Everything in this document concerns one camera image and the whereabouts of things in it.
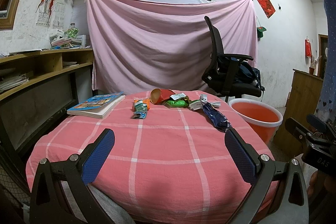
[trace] dark blue wrapper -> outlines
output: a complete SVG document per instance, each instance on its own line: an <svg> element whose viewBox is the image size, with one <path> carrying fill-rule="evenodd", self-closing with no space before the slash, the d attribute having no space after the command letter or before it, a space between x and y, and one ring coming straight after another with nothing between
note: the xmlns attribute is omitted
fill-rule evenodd
<svg viewBox="0 0 336 224"><path fill-rule="evenodd" d="M210 118L214 127L219 131L225 132L228 128L232 127L227 118L218 110L214 109L210 103L203 104L203 111Z"/></svg>

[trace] white bucket rim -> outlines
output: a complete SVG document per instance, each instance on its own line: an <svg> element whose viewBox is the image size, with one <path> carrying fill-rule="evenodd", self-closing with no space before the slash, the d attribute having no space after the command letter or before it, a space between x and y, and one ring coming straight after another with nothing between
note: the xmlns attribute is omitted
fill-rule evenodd
<svg viewBox="0 0 336 224"><path fill-rule="evenodd" d="M236 111L232 105L235 103L250 103L250 104L255 104L255 105L259 105L259 106L263 106L269 110L271 110L272 112L274 112L277 116L279 121L278 122L262 122L262 121L258 121L255 119L252 119L248 116L245 116L241 113L239 113L238 111ZM283 116L282 114L276 110L274 107L269 106L268 104L265 104L263 102L259 102L259 101L255 101L255 100L251 100L251 99L244 99L244 98L237 98L237 99L232 99L231 101L229 101L229 106L236 112L238 113L246 122L249 122L251 124L254 124L256 126L260 126L260 127L268 127L268 128L272 128L272 127L278 127L282 124L283 121Z"/></svg>

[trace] hanging fabric sheet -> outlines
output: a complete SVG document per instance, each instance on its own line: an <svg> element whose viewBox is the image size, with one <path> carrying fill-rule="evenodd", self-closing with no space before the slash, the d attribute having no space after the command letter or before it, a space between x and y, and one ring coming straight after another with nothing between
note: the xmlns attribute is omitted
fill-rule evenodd
<svg viewBox="0 0 336 224"><path fill-rule="evenodd" d="M225 53L246 54L256 67L257 28L252 0L163 4L143 0L87 0L94 50L93 90L132 94L154 88L205 90L210 65L207 15Z"/></svg>

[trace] silver screw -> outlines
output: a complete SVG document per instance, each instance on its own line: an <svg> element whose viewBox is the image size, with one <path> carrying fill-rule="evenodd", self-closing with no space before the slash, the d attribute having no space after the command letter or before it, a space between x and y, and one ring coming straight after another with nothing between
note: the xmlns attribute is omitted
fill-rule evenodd
<svg viewBox="0 0 336 224"><path fill-rule="evenodd" d="M70 156L70 160L71 160L71 161L76 161L76 160L78 160L78 155L77 155L77 154L72 154L72 155Z"/></svg>
<svg viewBox="0 0 336 224"><path fill-rule="evenodd" d="M296 159L292 159L292 163L293 163L294 165L299 165L299 162L298 162Z"/></svg>
<svg viewBox="0 0 336 224"><path fill-rule="evenodd" d="M262 154L260 156L260 158L263 160L263 161L269 161L269 156L267 156L266 154Z"/></svg>
<svg viewBox="0 0 336 224"><path fill-rule="evenodd" d="M41 164L45 164L46 162L47 162L47 159L46 159L46 158L43 158L43 159L40 160L40 163L41 163Z"/></svg>

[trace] red paper cup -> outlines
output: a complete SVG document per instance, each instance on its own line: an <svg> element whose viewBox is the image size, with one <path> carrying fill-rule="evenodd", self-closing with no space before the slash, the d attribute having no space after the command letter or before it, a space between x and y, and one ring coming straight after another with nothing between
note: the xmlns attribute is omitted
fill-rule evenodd
<svg viewBox="0 0 336 224"><path fill-rule="evenodd" d="M154 105L160 105L162 102L168 100L170 96L176 94L172 90L154 89L151 92L151 102Z"/></svg>

